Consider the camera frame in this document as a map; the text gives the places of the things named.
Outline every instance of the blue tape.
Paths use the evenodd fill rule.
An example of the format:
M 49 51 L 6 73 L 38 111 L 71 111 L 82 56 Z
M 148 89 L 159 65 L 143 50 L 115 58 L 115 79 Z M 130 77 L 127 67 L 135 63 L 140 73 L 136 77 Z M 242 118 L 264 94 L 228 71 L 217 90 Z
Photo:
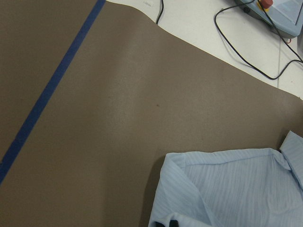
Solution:
M 51 96 L 53 95 L 53 92 L 56 90 L 58 84 L 60 83 L 60 80 L 65 74 L 77 50 L 81 46 L 86 34 L 88 33 L 90 27 L 92 26 L 99 12 L 104 6 L 104 3 L 105 0 L 97 0 L 94 8 L 91 10 L 90 14 L 86 18 L 84 24 L 82 25 L 80 31 L 78 32 L 65 56 L 61 60 L 52 78 L 47 83 L 45 89 L 41 93 L 40 97 L 38 98 L 37 102 L 35 103 L 34 107 L 30 111 L 19 132 L 17 133 L 14 141 L 5 153 L 2 162 L 0 163 L 0 184 L 8 173 L 20 150 L 22 149 L 30 132 L 38 121 L 42 111 L 44 110 Z

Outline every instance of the white table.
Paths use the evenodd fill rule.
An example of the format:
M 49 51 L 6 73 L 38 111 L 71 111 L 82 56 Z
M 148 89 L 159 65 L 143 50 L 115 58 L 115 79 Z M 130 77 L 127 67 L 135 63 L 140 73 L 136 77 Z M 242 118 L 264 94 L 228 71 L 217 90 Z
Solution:
M 109 1 L 132 6 L 153 21 L 160 10 L 160 0 Z M 255 78 L 303 99 L 302 65 L 292 63 L 279 79 L 272 81 L 246 65 L 223 40 L 214 25 L 214 15 L 234 4 L 233 0 L 164 0 L 159 26 Z M 289 60 L 296 58 L 265 23 L 250 17 L 240 8 L 223 12 L 217 21 L 241 55 L 271 77 L 276 77 Z M 297 52 L 296 38 L 292 39 L 290 46 Z

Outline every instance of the light blue shirt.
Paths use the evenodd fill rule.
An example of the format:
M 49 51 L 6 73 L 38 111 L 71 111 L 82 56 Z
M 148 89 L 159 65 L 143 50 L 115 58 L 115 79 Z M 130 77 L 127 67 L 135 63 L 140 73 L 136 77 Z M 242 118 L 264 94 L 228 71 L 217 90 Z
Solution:
M 280 150 L 167 154 L 149 227 L 303 227 L 303 138 Z

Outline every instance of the brown mat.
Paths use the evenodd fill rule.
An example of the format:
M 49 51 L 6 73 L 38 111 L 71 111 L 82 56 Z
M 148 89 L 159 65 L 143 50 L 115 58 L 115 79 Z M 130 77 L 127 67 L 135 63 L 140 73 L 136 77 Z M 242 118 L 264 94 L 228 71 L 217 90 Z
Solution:
M 147 226 L 166 153 L 288 130 L 299 98 L 107 2 L 0 187 L 0 226 Z
M 0 1 L 0 157 L 95 2 Z

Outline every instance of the black wire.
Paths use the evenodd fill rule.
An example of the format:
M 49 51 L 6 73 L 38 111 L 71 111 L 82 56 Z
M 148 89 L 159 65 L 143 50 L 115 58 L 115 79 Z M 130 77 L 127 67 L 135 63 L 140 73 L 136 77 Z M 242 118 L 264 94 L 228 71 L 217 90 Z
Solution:
M 163 10 L 164 10 L 164 2 L 163 2 L 163 0 L 161 0 L 161 12 L 160 12 L 160 14 L 157 17 L 156 24 L 159 23 L 159 20 L 160 20 L 160 17 L 162 15 L 162 13 L 163 13 Z
M 216 13 L 216 15 L 214 16 L 214 24 L 216 25 L 216 28 L 218 29 L 218 31 L 220 32 L 220 34 L 222 35 L 222 37 L 226 40 L 226 42 L 228 43 L 228 45 L 233 49 L 233 51 L 236 52 L 236 54 L 246 63 L 248 64 L 249 66 L 251 66 L 253 69 L 255 69 L 256 71 L 258 71 L 259 73 L 261 73 L 263 76 L 265 76 L 266 78 L 268 79 L 271 79 L 271 80 L 275 80 L 275 79 L 278 79 L 282 74 L 283 72 L 286 70 L 286 68 L 289 66 L 290 63 L 296 61 L 296 62 L 300 62 L 300 63 L 303 63 L 302 59 L 300 58 L 300 56 L 287 44 L 287 42 L 284 40 L 284 38 L 281 36 L 279 30 L 277 29 L 276 25 L 274 24 L 274 22 L 272 21 L 272 19 L 269 17 L 269 15 L 267 14 L 267 12 L 264 10 L 262 4 L 260 3 L 260 1 L 258 0 L 258 3 L 260 4 L 260 6 L 262 7 L 262 10 L 263 12 L 265 13 L 266 17 L 269 19 L 269 21 L 271 22 L 271 25 L 274 27 L 274 29 L 277 31 L 279 37 L 283 40 L 283 42 L 285 43 L 285 45 L 299 58 L 299 60 L 297 59 L 294 59 L 294 60 L 291 60 L 290 62 L 288 62 L 285 67 L 282 69 L 282 71 L 279 73 L 279 75 L 275 78 L 273 77 L 270 77 L 269 75 L 267 75 L 266 73 L 264 73 L 263 71 L 261 71 L 260 69 L 258 69 L 256 66 L 252 65 L 251 63 L 249 63 L 247 60 L 245 60 L 242 55 L 233 47 L 233 45 L 229 42 L 229 40 L 226 38 L 226 36 L 223 34 L 223 32 L 221 31 L 221 29 L 219 28 L 218 24 L 217 24 L 217 16 L 226 11 L 226 10 L 229 10 L 229 9 L 232 9 L 232 8 L 235 8 L 235 7 L 240 7 L 240 6 L 244 6 L 244 5 L 248 5 L 248 4 L 251 4 L 253 3 L 255 0 L 252 0 L 252 1 L 249 1 L 249 2 L 246 2 L 246 3 L 240 3 L 240 4 L 237 4 L 237 5 L 234 5 L 234 6 L 230 6 L 228 8 L 225 8 L 225 9 L 222 9 L 220 10 L 219 12 Z

